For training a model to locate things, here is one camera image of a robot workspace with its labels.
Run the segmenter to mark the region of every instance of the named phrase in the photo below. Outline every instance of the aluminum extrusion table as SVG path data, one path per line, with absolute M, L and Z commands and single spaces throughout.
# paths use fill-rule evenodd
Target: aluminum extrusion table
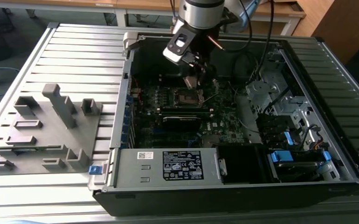
M 17 95 L 41 99 L 45 83 L 59 83 L 72 101 L 103 102 L 94 161 L 108 158 L 114 114 L 123 69 L 123 36 L 128 31 L 168 33 L 164 29 L 49 24 L 21 72 L 0 103 L 0 133 L 13 119 Z M 359 85 L 323 42 L 282 37 L 292 45 L 346 134 L 359 149 Z M 158 217 L 111 217 L 88 190 L 88 174 L 0 176 L 0 222 L 43 223 L 174 223 L 275 218 L 287 223 L 336 223 L 359 220 L 359 195 L 334 198 L 310 208 L 250 213 L 195 214 Z

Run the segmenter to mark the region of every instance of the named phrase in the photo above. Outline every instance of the silver metal frame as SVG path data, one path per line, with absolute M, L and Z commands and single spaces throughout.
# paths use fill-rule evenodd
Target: silver metal frame
M 35 81 L 36 79 L 47 82 L 52 78 L 64 78 L 62 90 L 68 93 L 71 98 L 75 98 L 78 91 L 86 91 L 87 95 L 98 95 L 102 99 L 96 101 L 103 102 L 102 121 L 98 133 L 98 140 L 95 144 L 95 152 L 92 161 L 106 161 L 111 149 L 111 132 L 114 123 L 114 114 L 116 105 L 112 102 L 112 95 L 118 93 L 119 81 L 115 77 L 96 76 L 95 74 L 79 75 L 78 79 L 72 79 L 71 74 L 48 74 L 48 75 L 32 75 L 32 71 L 40 62 L 41 55 L 51 55 L 51 52 L 45 54 L 45 48 L 51 41 L 62 41 L 52 37 L 56 32 L 59 35 L 72 36 L 71 40 L 76 40 L 76 44 L 88 45 L 88 43 L 111 44 L 115 41 L 122 41 L 124 33 L 128 31 L 148 32 L 156 34 L 168 34 L 170 30 L 164 29 L 146 29 L 146 28 L 119 28 L 106 26 L 90 26 L 90 25 L 74 25 L 60 24 L 59 28 L 48 28 L 40 42 L 37 43 L 35 50 L 29 56 L 29 59 L 21 69 L 21 72 L 9 88 L 5 97 L 0 103 L 0 125 L 9 124 L 9 116 L 5 115 L 8 112 L 13 112 L 15 109 L 11 107 L 11 103 L 19 95 L 21 88 L 36 89 L 37 84 L 25 84 L 25 81 Z M 92 37 L 91 39 L 82 39 L 80 36 Z M 304 64 L 306 69 L 310 72 L 311 78 L 315 81 L 318 87 L 320 87 L 320 93 L 326 97 L 330 106 L 334 111 L 342 104 L 336 101 L 336 104 L 331 104 L 332 99 L 343 99 L 344 96 L 350 95 L 350 89 L 354 87 L 348 84 L 350 89 L 327 89 L 327 85 L 331 88 L 336 88 L 338 82 L 328 82 L 330 78 L 340 78 L 340 70 L 336 69 L 339 66 L 335 59 L 327 54 L 326 49 L 314 38 L 303 37 L 282 37 L 275 36 L 274 39 L 286 39 L 292 45 L 295 52 Z M 122 53 L 108 52 L 72 52 L 66 54 L 67 56 L 78 55 L 86 60 L 103 60 L 95 57 L 111 57 L 111 61 L 123 59 Z M 79 82 L 80 77 L 87 78 L 84 83 L 70 83 Z M 351 92 L 359 97 L 359 91 Z M 350 115 L 351 122 L 359 122 L 359 118 L 352 117 L 355 113 L 352 107 L 347 107 L 352 111 L 346 111 Z M 340 121 L 343 125 L 348 125 L 348 121 L 342 117 Z M 347 126 L 350 131 L 359 130 L 359 126 Z M 0 126 L 0 132 L 5 131 L 4 127 Z M 359 149 L 359 141 L 355 139 L 354 145 Z M 302 217 L 310 222 L 356 222 L 359 221 L 359 193 L 354 196 L 344 196 L 334 198 L 310 208 L 295 209 L 295 210 L 267 210 L 254 211 L 250 213 L 218 213 L 218 214 L 195 214 L 182 215 L 170 217 L 112 217 L 108 215 L 103 207 L 96 203 L 92 193 L 88 190 L 90 176 L 87 173 L 80 174 L 56 174 L 56 175 L 11 175 L 0 176 L 0 222 L 12 220 L 29 220 L 41 223 L 179 223 L 179 222 L 202 222 L 202 221 L 227 221 L 227 220 L 244 220 L 244 219 L 264 219 L 275 218 L 278 222 L 290 222 L 294 217 Z
M 280 53 L 282 53 L 286 61 L 288 62 L 288 55 L 286 54 L 284 50 L 280 50 Z M 306 86 L 304 86 L 304 83 L 302 82 L 302 80 L 299 78 L 299 74 L 298 74 L 298 72 L 296 72 L 292 64 L 290 64 L 290 63 L 287 63 L 287 64 L 288 64 L 290 70 L 291 70 L 291 72 L 292 72 L 292 74 L 295 76 L 295 79 L 298 81 L 298 84 L 302 87 L 302 90 L 304 92 L 304 95 L 306 95 L 306 97 L 308 99 L 308 104 L 312 106 L 312 108 L 316 108 L 316 103 L 311 100 L 311 94 L 308 93 L 308 91 L 306 89 Z M 359 178 L 358 178 L 358 176 L 355 174 L 355 171 L 351 168 L 352 166 L 351 166 L 350 161 L 346 158 L 346 155 L 344 155 L 344 152 L 343 152 L 343 150 L 346 150 L 346 149 L 340 148 L 340 146 L 339 146 L 339 144 L 338 144 L 336 141 L 332 141 L 334 135 L 331 133 L 331 130 L 327 127 L 327 124 L 326 124 L 326 122 L 323 120 L 323 116 L 322 116 L 320 112 L 319 111 L 314 111 L 314 114 L 316 115 L 318 121 L 322 124 L 323 131 L 326 132 L 326 134 L 328 136 L 328 141 L 330 141 L 330 143 L 332 145 L 332 148 L 335 149 L 335 152 L 339 154 L 339 159 L 344 163 L 344 169 L 347 170 L 348 174 L 351 175 L 351 176 L 347 175 L 347 177 L 348 178 L 352 178 L 356 182 L 359 182 Z

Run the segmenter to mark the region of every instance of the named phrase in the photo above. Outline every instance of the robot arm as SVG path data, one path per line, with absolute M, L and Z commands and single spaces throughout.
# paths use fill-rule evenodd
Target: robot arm
M 198 88 L 210 77 L 208 73 L 214 73 L 208 61 L 218 45 L 214 40 L 219 37 L 222 26 L 238 24 L 244 29 L 247 15 L 255 13 L 259 2 L 260 0 L 182 0 L 175 35 L 163 54 L 178 65 L 188 65 L 184 82 L 190 89 Z

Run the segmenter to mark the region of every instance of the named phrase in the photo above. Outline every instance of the wooden cabinet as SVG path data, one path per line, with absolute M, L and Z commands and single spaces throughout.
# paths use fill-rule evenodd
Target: wooden cabinet
M 346 63 L 359 50 L 359 1 L 298 0 L 307 17 L 294 36 L 319 36 Z

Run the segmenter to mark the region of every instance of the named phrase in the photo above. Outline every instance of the blue tab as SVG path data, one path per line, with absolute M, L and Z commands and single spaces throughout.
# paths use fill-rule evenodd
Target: blue tab
M 279 162 L 279 158 L 278 158 L 276 153 L 272 153 L 272 154 L 271 154 L 271 157 L 272 157 L 272 161 L 274 161 L 274 162 Z
M 90 166 L 90 175 L 102 175 L 103 166 Z
M 330 152 L 324 151 L 323 156 L 324 156 L 326 161 L 331 160 Z
M 291 152 L 287 150 L 275 151 L 271 157 L 274 162 L 294 162 Z
M 290 132 L 284 132 L 284 135 L 286 135 L 286 138 L 287 138 L 288 144 L 292 146 L 292 145 L 294 145 L 294 141 L 292 141 L 292 138 L 291 138 Z

